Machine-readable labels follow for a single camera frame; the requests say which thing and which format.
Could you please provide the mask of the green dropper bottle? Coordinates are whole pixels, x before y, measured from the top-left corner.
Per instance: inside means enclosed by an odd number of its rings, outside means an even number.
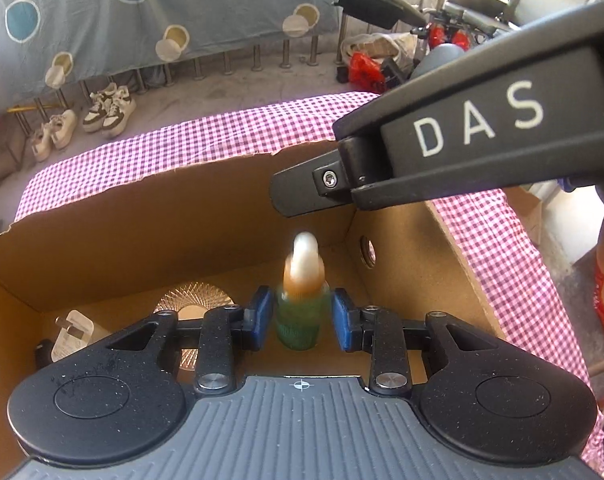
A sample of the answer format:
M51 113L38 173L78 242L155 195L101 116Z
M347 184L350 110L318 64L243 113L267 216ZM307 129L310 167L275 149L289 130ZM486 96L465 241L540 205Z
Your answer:
M294 351L313 348L329 304L330 288L316 237L302 232L293 240L276 298L276 333L282 344Z

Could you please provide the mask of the white USB wall charger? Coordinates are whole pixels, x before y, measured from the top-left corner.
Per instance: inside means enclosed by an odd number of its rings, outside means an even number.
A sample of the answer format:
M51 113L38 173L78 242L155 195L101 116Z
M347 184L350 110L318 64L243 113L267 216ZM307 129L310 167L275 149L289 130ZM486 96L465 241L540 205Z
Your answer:
M52 346L52 362L58 362L110 335L108 330L78 310L58 316L56 325L59 333Z

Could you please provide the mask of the brown cardboard box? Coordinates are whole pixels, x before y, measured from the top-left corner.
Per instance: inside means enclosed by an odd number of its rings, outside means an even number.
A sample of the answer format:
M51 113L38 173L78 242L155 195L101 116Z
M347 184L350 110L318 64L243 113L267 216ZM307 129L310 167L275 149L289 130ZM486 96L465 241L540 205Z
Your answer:
M195 281L245 304L258 287L279 286L301 232L316 236L328 284L356 304L403 318L445 311L500 334L432 204L278 214L272 175L323 151L311 143L156 174L32 214L0 234L0 479L23 460L8 398L34 372L35 346L55 335L58 315L79 310L116 332L150 315L168 290Z

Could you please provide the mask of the gold lid cosmetic jar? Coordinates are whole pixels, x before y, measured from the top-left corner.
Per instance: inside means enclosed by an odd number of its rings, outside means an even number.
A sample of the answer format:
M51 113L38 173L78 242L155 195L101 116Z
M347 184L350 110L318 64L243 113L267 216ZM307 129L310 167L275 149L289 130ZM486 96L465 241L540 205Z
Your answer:
M189 321L204 318L214 308L233 304L234 300L224 290L208 283L189 282L166 292L153 312L175 311L180 321Z

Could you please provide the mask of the red plastic bag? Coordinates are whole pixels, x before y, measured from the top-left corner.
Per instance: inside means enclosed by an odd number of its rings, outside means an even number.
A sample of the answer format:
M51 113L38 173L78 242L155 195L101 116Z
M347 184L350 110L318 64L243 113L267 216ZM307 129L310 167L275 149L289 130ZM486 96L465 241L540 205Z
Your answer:
M380 65L362 52L354 52L351 56L349 83L362 91L374 93L386 91L386 77Z

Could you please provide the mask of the bicycle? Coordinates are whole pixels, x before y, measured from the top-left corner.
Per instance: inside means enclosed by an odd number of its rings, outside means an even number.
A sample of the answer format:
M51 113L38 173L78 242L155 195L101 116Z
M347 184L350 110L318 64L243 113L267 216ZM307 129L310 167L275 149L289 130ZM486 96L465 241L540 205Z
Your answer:
M338 0L343 16L390 30L402 22L430 49L452 42L460 32L467 50L478 38L494 38L572 10L594 0L443 0L434 9L421 9L406 0Z

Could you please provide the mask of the white green sneaker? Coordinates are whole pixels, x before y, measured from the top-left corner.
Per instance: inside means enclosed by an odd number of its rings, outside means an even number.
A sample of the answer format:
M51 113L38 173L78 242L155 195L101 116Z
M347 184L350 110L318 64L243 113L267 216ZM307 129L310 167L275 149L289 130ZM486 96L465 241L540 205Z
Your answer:
M102 132L107 139L124 133L136 110L136 101L124 84L110 81L106 88L89 93L90 107L82 120L87 133Z

